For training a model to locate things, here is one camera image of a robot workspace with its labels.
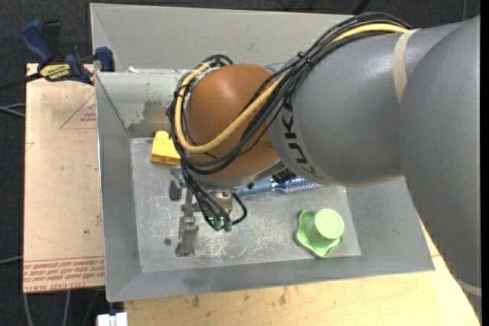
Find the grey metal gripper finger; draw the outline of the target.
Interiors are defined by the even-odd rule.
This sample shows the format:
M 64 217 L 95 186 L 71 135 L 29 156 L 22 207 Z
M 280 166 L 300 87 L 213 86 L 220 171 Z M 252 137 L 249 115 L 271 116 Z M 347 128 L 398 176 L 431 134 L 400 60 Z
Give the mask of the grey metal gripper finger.
M 196 238 L 199 227 L 194 217 L 182 217 L 179 225 L 179 241 L 175 254 L 178 257 L 186 257 L 195 253 Z
M 179 201 L 182 198 L 183 188 L 185 186 L 183 171 L 180 166 L 175 166 L 170 170 L 170 189 L 169 197 L 171 201 Z

